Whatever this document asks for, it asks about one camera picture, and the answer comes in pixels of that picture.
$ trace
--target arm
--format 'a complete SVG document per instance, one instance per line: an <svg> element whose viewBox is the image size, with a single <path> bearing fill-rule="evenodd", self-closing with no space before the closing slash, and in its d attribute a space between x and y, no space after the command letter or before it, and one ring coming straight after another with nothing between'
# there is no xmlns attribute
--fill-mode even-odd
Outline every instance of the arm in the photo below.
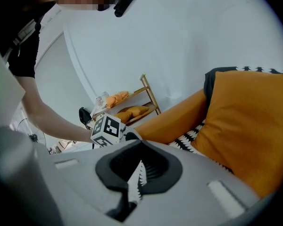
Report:
<svg viewBox="0 0 283 226"><path fill-rule="evenodd" d="M142 139L168 144L199 125L206 117L203 89L135 128Z"/></svg>
<svg viewBox="0 0 283 226"><path fill-rule="evenodd" d="M16 79L26 91L22 103L28 115L28 119L44 133L72 141L92 142L90 137L92 130L76 126L43 103L35 80L32 77L17 77Z"/></svg>

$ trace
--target orange cushion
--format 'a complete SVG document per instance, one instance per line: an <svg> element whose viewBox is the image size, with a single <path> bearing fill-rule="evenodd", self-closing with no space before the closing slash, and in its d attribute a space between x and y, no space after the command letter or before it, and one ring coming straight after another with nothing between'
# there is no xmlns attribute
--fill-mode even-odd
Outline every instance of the orange cushion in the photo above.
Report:
<svg viewBox="0 0 283 226"><path fill-rule="evenodd" d="M126 123L131 118L132 112L130 112L130 111L119 112L114 116L117 117L117 118L120 118L122 123Z"/></svg>
<svg viewBox="0 0 283 226"><path fill-rule="evenodd" d="M136 117L136 116L144 114L148 110L149 110L149 107L147 106L132 106L132 107L124 108L120 110L119 112L129 111L129 112L132 112L132 117Z"/></svg>
<svg viewBox="0 0 283 226"><path fill-rule="evenodd" d="M107 97L106 102L107 102L107 108L112 108L116 103L116 99L113 96L109 96Z"/></svg>
<svg viewBox="0 0 283 226"><path fill-rule="evenodd" d="M206 123L192 142L263 197L283 181L283 74L216 72Z"/></svg>

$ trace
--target black and white patterned cushion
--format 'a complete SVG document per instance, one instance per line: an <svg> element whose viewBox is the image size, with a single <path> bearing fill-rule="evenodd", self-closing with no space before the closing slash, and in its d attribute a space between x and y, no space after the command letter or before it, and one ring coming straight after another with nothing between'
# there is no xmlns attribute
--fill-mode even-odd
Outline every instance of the black and white patterned cushion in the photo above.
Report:
<svg viewBox="0 0 283 226"><path fill-rule="evenodd" d="M178 139L176 139L174 142L169 143L170 146L178 148L178 149L182 149L185 151L189 151L201 156L205 156L203 155L201 152L199 152L198 150L196 150L192 145L191 142L193 140L195 140L195 138L198 135L198 132L200 131L200 129L204 126L205 124L204 120L199 126L197 126L195 129L190 130L189 132L183 134L181 137L179 137Z"/></svg>
<svg viewBox="0 0 283 226"><path fill-rule="evenodd" d="M283 70L277 70L273 68L264 68L264 67L252 67L252 66L219 67L219 68L212 69L211 71L205 74L205 81L204 81L204 86L203 86L203 90L204 90L204 94L207 99L208 106L211 102L211 98L213 95L216 72L227 72L227 71L254 71L254 72L262 72L262 73L283 74Z"/></svg>

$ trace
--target orange sofa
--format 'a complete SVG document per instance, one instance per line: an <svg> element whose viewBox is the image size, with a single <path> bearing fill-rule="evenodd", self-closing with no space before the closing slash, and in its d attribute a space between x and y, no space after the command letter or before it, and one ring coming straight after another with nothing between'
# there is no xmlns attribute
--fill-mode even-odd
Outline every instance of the orange sofa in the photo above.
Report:
<svg viewBox="0 0 283 226"><path fill-rule="evenodd" d="M201 89L135 129L144 140L169 144L199 125L206 115L206 97Z"/></svg>
<svg viewBox="0 0 283 226"><path fill-rule="evenodd" d="M201 89L135 129L144 140L170 144L205 119L192 147L267 196L283 182L283 74L214 75L209 107Z"/></svg>

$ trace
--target black t-shirt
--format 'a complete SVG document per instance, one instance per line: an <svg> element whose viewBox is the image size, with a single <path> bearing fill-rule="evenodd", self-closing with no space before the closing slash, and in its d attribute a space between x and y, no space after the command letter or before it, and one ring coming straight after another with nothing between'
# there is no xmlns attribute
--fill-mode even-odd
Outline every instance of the black t-shirt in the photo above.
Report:
<svg viewBox="0 0 283 226"><path fill-rule="evenodd" d="M10 22L3 24L3 28L0 28L0 53L3 57L9 48L13 49L8 57L8 63L10 71L15 76L34 78L40 32L37 29L20 46L14 46L13 40L30 21L39 22L54 5L55 2L46 2L26 12L14 12L10 15Z"/></svg>

